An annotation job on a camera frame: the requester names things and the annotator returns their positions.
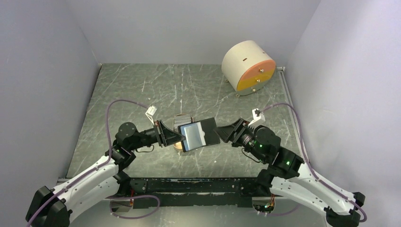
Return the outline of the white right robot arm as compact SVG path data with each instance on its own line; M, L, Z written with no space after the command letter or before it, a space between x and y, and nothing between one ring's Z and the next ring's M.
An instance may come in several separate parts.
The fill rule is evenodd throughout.
M296 201L324 216L332 227L357 227L366 220L362 193L348 192L313 172L302 157L281 146L281 138L270 128L260 125L253 129L240 118L215 132L223 142L241 147L267 165L255 178L258 195Z

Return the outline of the black leather card holder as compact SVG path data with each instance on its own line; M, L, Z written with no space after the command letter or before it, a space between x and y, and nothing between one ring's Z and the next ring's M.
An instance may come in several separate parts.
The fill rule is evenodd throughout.
M178 126L178 132L185 137L181 142L183 152L219 144L216 128L213 117Z

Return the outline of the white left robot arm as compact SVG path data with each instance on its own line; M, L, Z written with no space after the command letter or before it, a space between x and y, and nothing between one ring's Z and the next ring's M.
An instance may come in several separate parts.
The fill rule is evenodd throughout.
M95 204L117 194L126 196L131 190L128 175L124 173L136 158L133 153L142 147L170 146L185 140L185 136L169 129L162 121L152 128L138 131L135 124L123 123L116 133L111 149L92 166L68 181L49 189L38 189L26 214L29 227L67 227L78 216L76 205L85 205L84 196L93 194Z

